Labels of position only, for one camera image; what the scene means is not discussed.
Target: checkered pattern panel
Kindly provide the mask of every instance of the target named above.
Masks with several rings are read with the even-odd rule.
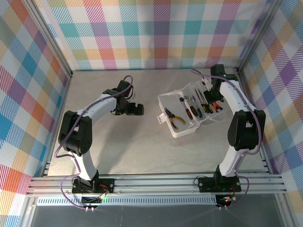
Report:
[[[67,76],[21,0],[0,0],[0,226],[16,226]]]
[[[265,150],[303,225],[303,1],[285,0],[245,69],[250,100],[267,114]]]
[[[36,3],[72,68],[116,70],[236,67],[270,0]]]

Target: pliers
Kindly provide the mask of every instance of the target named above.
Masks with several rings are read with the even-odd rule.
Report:
[[[176,118],[176,119],[182,121],[183,124],[186,124],[186,122],[183,120],[182,117],[179,117],[179,116],[174,115],[174,114],[173,114],[171,111],[169,111],[167,108],[165,108],[165,112],[166,112],[167,116],[170,118],[170,123],[171,123],[171,125],[172,125],[175,129],[178,130],[179,128],[174,124],[174,119],[173,119],[173,118]]]

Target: tool box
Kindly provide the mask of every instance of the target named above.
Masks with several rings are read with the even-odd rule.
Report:
[[[222,108],[222,110],[218,110],[216,112],[215,107],[210,104],[209,106],[212,108],[213,113],[206,113],[201,105],[205,103],[203,98],[200,96],[199,91],[202,93],[203,98],[205,99],[204,92],[206,91],[206,87],[202,84],[202,81],[197,81],[193,83],[189,83],[184,88],[175,90],[163,95],[158,96],[159,106],[162,110],[162,114],[158,116],[158,121],[160,124],[166,122],[169,130],[174,138],[178,138],[181,136],[185,136],[195,132],[200,125],[207,126],[210,124],[218,123],[224,121],[226,119],[226,110],[228,108],[228,104],[225,102],[217,101],[217,104]],[[189,115],[187,114],[186,107],[180,101],[180,98],[184,98],[184,96],[188,96],[188,101],[185,101],[185,106],[190,111],[190,115],[192,119],[190,119]],[[194,96],[196,99],[195,104],[190,98]],[[191,105],[197,110],[200,109],[202,113],[202,117],[194,115],[194,111],[191,108]],[[172,126],[170,118],[168,114],[165,112],[165,108],[167,108],[170,112],[172,112],[175,116],[179,116],[184,119],[186,124],[182,121],[173,118],[174,124],[176,125],[177,129]]]

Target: purple cable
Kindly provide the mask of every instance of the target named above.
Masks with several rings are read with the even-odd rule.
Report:
[[[245,193],[244,193],[244,195],[242,196],[242,198],[239,199],[235,204],[232,204],[231,206],[229,206],[229,208],[231,208],[231,207],[234,207],[235,205],[237,205],[239,202],[241,202],[241,201],[244,199],[244,197],[247,195],[247,192],[248,192],[248,190],[249,190],[249,188],[250,188],[250,181],[249,181],[249,179],[248,179],[247,177],[245,177],[245,176],[239,176],[239,175],[238,175],[238,173],[237,173],[237,171],[238,171],[238,164],[240,163],[240,161],[242,160],[242,158],[245,157],[245,155],[256,155],[256,154],[260,151],[260,149],[261,149],[261,143],[262,143],[262,137],[261,137],[262,133],[261,133],[260,122],[259,122],[259,120],[258,120],[256,114],[253,112],[253,110],[251,109],[251,107],[250,107],[250,106],[248,105],[248,103],[246,102],[246,100],[245,100],[244,96],[242,95],[242,93],[241,93],[241,92],[239,91],[239,89],[238,89],[233,83],[231,83],[228,79],[223,78],[223,77],[218,77],[218,76],[210,76],[210,75],[202,74],[200,71],[198,71],[198,70],[196,70],[196,69],[192,69],[191,71],[192,71],[192,73],[197,74],[197,75],[202,76],[202,77],[216,78],[216,79],[224,80],[224,81],[227,82],[229,85],[231,85],[231,86],[237,91],[237,93],[239,94],[241,100],[243,101],[243,103],[245,104],[245,106],[247,107],[247,109],[251,112],[251,114],[252,114],[252,116],[253,116],[253,118],[255,119],[255,122],[256,122],[256,124],[257,124],[257,130],[258,130],[258,146],[257,146],[256,151],[255,151],[255,152],[252,152],[252,153],[247,152],[247,151],[243,152],[243,153],[242,153],[242,156],[237,160],[237,162],[236,162],[236,164],[235,164],[235,167],[234,167],[235,175],[236,175],[238,178],[245,178],[245,179],[246,179],[246,181],[247,181],[247,188],[246,188]]]
[[[79,163],[76,159],[76,157],[74,155],[70,155],[70,154],[65,154],[65,155],[58,155],[60,149],[64,146],[64,144],[66,143],[66,141],[68,140],[68,138],[71,136],[72,132],[74,131],[74,129],[77,127],[78,125],[78,122],[80,121],[81,117],[91,108],[93,107],[94,105],[96,105],[97,103],[99,102],[103,102],[104,100],[107,100],[109,98],[113,98],[113,97],[117,97],[121,94],[123,94],[124,92],[126,92],[128,89],[130,89],[133,85],[133,77],[131,75],[127,75],[124,77],[123,80],[125,80],[126,78],[130,77],[131,79],[131,82],[129,84],[129,86],[124,89],[123,91],[120,91],[118,92],[117,94],[114,94],[114,95],[111,95],[111,96],[106,96],[105,98],[102,98],[102,99],[99,99],[99,100],[96,100],[95,102],[93,102],[92,104],[90,104],[85,110],[83,110],[83,112],[79,115],[79,117],[77,118],[77,120],[75,121],[75,124],[72,126],[71,130],[69,131],[69,133],[66,135],[66,137],[64,138],[64,140],[62,141],[62,143],[59,145],[59,147],[57,148],[57,150],[55,151],[55,154],[54,154],[54,157],[55,158],[61,158],[61,157],[71,157],[74,159],[74,162],[75,162],[75,165],[77,167],[77,170],[78,170],[78,173],[77,174],[74,174],[74,175],[69,175],[69,176],[66,176],[62,179],[61,183],[60,183],[60,191],[63,195],[63,197],[68,201],[70,202],[73,206],[77,207],[77,208],[80,208],[80,209],[83,209],[83,210],[86,210],[83,206],[79,206],[77,204],[75,204],[74,202],[72,202],[66,195],[65,193],[63,192],[63,183],[64,181],[69,178],[69,177],[77,177],[81,174],[81,169],[80,169],[80,166],[79,166]]]

